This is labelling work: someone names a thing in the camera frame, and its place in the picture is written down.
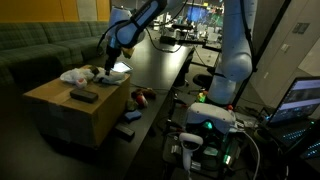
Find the cardboard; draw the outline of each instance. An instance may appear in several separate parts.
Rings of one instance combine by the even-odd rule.
[[[24,94],[40,133],[67,142],[98,148],[125,110],[130,75],[120,85],[88,82],[85,90],[99,98],[86,103],[70,97],[75,85],[59,78]]]

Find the robotic arm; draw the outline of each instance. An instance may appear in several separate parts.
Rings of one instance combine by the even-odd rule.
[[[149,0],[134,15],[130,11],[113,7],[110,15],[109,33],[107,34],[108,59],[106,75],[109,75],[122,48],[131,49],[144,38],[144,29],[159,14],[182,5],[184,0]]]

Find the desk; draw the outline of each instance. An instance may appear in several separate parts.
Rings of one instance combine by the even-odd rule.
[[[154,43],[157,47],[164,49],[179,48],[179,46],[159,44],[158,41]],[[148,108],[140,110],[141,119],[129,125],[135,131],[135,137],[131,142],[110,134],[102,143],[98,155],[98,166],[102,168],[101,177],[112,177],[112,179],[125,177],[190,50],[187,47],[181,47],[174,54],[163,53],[152,47],[150,40],[146,39],[136,46],[131,59],[125,59],[123,56],[118,58],[118,61],[125,61],[133,68],[132,84],[164,91],[157,93],[156,100],[148,101]]]

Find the monitor screen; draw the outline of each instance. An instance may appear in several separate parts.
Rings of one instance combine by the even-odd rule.
[[[189,21],[198,22],[206,18],[208,14],[208,10],[201,8],[201,7],[195,7],[190,6],[188,8],[187,18]]]
[[[320,104],[320,77],[296,78],[269,123],[307,118]]]

